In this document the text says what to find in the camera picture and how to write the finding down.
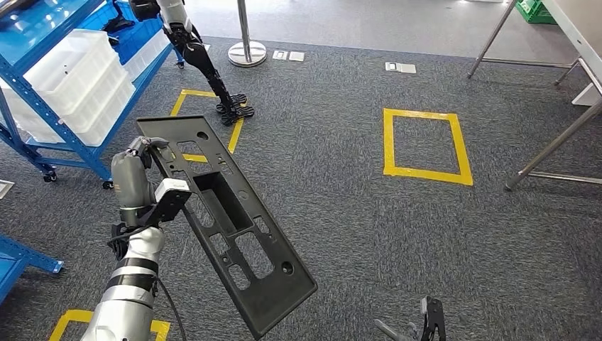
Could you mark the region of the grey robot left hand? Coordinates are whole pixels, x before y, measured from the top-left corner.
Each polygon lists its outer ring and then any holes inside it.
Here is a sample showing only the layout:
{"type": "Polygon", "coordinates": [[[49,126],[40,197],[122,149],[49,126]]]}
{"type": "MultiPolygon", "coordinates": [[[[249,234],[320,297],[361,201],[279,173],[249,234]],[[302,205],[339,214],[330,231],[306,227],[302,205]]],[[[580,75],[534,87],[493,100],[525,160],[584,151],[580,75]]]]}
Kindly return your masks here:
{"type": "Polygon", "coordinates": [[[152,163],[148,149],[167,145],[168,141],[160,137],[138,136],[125,151],[112,158],[114,192],[121,209],[132,210],[155,203],[153,186],[146,175],[152,163]]]}

